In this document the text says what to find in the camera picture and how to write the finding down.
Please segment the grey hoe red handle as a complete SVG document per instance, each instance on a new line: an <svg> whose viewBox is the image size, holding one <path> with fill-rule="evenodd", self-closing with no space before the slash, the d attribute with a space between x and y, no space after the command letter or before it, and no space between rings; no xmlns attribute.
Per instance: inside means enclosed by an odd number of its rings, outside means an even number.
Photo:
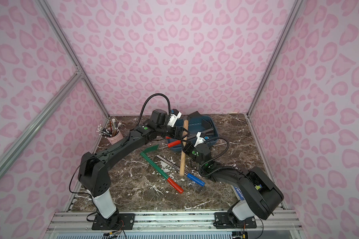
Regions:
<svg viewBox="0 0 359 239"><path fill-rule="evenodd" d="M211 117L201 115L198 111L191 113L187 116L189 135L186 140L191 142L194 146L198 143L204 143L211 140L211 145L215 144L218 136L217 129ZM183 130L184 119L178 119L174 126L179 127L180 132ZM168 147L175 152L181 151L181 143L179 139L166 137Z"/></svg>

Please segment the blue handled metal tool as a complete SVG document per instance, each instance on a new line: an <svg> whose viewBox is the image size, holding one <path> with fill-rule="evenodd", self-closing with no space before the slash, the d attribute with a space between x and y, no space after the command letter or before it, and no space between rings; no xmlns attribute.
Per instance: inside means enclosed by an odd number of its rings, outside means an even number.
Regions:
<svg viewBox="0 0 359 239"><path fill-rule="evenodd" d="M174 169L176 169L176 170L178 170L178 171L180 170L180 168L179 168L178 166L176 166L176 165L173 164L172 162L166 160L165 158L163 158L163 157L161 157L161 156L159 156L159 155L156 155L156 157L157 157L160 161L162 161L162 162L168 164L169 166L171 166L172 168L174 168ZM201 179L199 179L199 178L195 177L194 175L192 175L192 174L190 174L190 173L187 173L187 172L185 172L184 174L187 176L188 179L190 179L190 180L193 181L194 183L196 183L196 184L198 184L198 185L200 185L200 186L202 186L202 187L205 186L205 182L203 182Z"/></svg>

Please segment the green handled garden tool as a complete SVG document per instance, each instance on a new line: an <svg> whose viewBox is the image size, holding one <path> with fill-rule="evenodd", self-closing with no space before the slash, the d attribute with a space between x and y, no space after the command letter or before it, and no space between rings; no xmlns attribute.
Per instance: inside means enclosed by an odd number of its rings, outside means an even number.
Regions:
<svg viewBox="0 0 359 239"><path fill-rule="evenodd" d="M152 159L148 157L148 153L154 152L158 149L158 145L154 145L151 147L146 148L140 153L140 156L145 159L162 177L165 178L165 180L174 188L176 189L180 194L183 193L183 188L180 187L178 184L176 184L157 164L153 162Z"/></svg>

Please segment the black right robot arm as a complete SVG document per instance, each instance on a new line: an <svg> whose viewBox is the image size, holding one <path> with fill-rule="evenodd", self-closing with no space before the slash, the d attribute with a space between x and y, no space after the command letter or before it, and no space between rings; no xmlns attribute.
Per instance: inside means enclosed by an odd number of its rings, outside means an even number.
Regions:
<svg viewBox="0 0 359 239"><path fill-rule="evenodd" d="M226 148L217 156L212 155L208 140L193 144L183 136L180 143L184 153L199 164L198 173L201 177L240 189L244 200L240 200L229 209L231 218L243 221L257 216L261 220L267 220L284 200L283 193L257 166L251 169L238 169L217 162L216 160L230 147L227 139L223 137L217 139L226 142Z"/></svg>

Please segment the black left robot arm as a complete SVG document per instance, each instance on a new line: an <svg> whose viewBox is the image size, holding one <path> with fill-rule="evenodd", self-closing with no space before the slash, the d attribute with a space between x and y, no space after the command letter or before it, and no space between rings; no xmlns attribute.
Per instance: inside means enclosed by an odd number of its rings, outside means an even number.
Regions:
<svg viewBox="0 0 359 239"><path fill-rule="evenodd" d="M177 109L170 113L156 109L149 119L131 129L123 140L106 150L95 154L88 152L82 156L78 181L91 195L101 218L108 220L117 215L117 207L110 194L111 179L108 171L128 154L159 136L180 139L182 130L175 126L179 118L181 113Z"/></svg>

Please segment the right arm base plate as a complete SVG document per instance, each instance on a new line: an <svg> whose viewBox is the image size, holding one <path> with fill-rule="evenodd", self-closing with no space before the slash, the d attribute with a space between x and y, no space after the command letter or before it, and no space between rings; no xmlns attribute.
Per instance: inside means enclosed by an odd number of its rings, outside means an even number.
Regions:
<svg viewBox="0 0 359 239"><path fill-rule="evenodd" d="M214 213L213 226L217 229L256 229L257 224L254 217L245 220L237 219L232 213L216 212Z"/></svg>

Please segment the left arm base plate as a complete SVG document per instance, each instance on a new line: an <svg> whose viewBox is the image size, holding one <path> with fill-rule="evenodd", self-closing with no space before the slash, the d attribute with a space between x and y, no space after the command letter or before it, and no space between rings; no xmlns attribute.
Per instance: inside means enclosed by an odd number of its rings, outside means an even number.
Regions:
<svg viewBox="0 0 359 239"><path fill-rule="evenodd" d="M91 229L94 231L132 230L135 216L133 213L115 213L115 215L105 219L101 215L96 215Z"/></svg>

